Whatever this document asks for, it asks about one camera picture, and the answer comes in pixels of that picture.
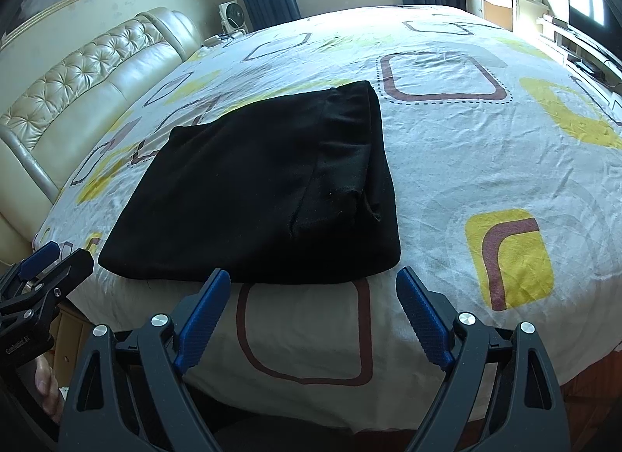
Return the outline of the person left hand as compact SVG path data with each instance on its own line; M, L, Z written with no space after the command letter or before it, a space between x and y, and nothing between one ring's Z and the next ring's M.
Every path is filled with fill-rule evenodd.
M35 386L42 397L42 410L59 424L64 409L64 397L57 378L43 355L36 358Z

